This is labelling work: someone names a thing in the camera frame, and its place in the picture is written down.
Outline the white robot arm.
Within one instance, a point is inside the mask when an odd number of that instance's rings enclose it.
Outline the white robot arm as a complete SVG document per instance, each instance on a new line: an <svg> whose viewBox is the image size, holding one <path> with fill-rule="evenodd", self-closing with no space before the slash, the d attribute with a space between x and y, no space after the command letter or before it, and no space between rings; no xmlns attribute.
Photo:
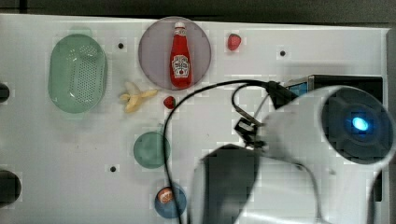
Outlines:
<svg viewBox="0 0 396 224"><path fill-rule="evenodd" d="M373 184L395 155L395 121L368 92L331 86L270 113L254 143L200 159L189 224L370 224Z"/></svg>

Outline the black robot base upper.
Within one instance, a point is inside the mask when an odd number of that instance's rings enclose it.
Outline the black robot base upper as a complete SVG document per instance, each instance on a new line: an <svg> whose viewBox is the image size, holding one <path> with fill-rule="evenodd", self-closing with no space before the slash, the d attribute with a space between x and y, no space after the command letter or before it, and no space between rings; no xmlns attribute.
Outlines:
<svg viewBox="0 0 396 224"><path fill-rule="evenodd" d="M4 83L0 83L0 103L5 102L9 98L9 95L9 87Z"/></svg>

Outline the black robot base lower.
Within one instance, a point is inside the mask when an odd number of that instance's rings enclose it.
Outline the black robot base lower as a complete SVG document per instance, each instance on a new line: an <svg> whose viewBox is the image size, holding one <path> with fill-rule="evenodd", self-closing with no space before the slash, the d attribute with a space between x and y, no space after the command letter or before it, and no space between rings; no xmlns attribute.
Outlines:
<svg viewBox="0 0 396 224"><path fill-rule="evenodd" d="M12 172L0 171L0 207L15 203L21 195L21 181Z"/></svg>

